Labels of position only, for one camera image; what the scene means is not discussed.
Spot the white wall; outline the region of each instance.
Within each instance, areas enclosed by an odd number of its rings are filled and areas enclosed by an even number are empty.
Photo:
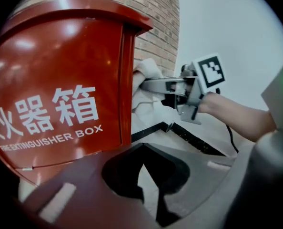
[[[283,26],[264,0],[179,0],[181,66],[207,54],[221,56],[227,83],[222,95],[267,110],[260,94],[283,65]],[[234,155],[224,124],[201,115],[202,126],[183,124],[196,136]],[[237,146],[245,139],[235,135]]]

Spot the gray surface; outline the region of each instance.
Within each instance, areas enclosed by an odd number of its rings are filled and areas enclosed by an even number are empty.
[[[156,144],[151,145],[181,159],[189,166],[190,176],[181,190],[164,197],[168,210],[181,217],[189,215],[202,204],[218,188],[229,172],[229,169],[217,168],[219,166],[214,168],[208,163],[226,167],[231,167],[234,163],[234,158],[225,156],[187,153]]]
[[[187,217],[166,227],[167,229],[222,228],[227,212],[239,191],[252,147],[240,151],[232,168],[216,191]]]

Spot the red metal cabinet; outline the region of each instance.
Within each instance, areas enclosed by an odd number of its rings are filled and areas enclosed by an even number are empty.
[[[50,0],[11,18],[0,35],[4,163],[39,183],[41,169],[46,180],[54,166],[129,144],[134,38],[151,28],[110,0]]]

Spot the chinese characters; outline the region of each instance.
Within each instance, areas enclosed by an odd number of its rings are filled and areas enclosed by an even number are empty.
[[[62,90],[57,88],[52,102],[56,104],[55,110],[60,113],[59,121],[62,124],[73,126],[76,118],[79,124],[89,120],[98,120],[95,97],[89,93],[95,92],[95,87],[82,87],[77,85],[75,89]],[[51,124],[51,117],[47,109],[43,106],[40,95],[31,96],[15,102],[16,110],[22,125],[26,127],[30,135],[54,130]],[[10,139],[11,134],[15,133],[24,136],[22,128],[13,126],[12,112],[4,111],[0,107],[0,130],[1,139]]]

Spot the black cable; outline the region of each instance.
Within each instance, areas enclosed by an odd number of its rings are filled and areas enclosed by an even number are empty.
[[[237,149],[237,147],[236,147],[235,144],[233,143],[232,130],[231,130],[231,128],[230,128],[228,125],[226,125],[226,127],[227,127],[227,130],[228,130],[228,132],[229,132],[229,135],[231,136],[231,143],[232,143],[232,146],[234,147],[234,149],[235,149],[236,152],[238,153],[239,150]]]
[[[217,94],[220,94],[220,93],[221,93],[221,91],[220,91],[219,88],[216,89],[216,93],[217,93]],[[227,130],[228,130],[228,132],[229,132],[229,136],[231,137],[231,144],[232,144],[232,146],[234,147],[234,149],[236,150],[236,152],[238,153],[239,150],[237,149],[235,143],[233,142],[232,130],[231,130],[231,128],[230,128],[228,125],[226,125],[226,127],[227,127]]]

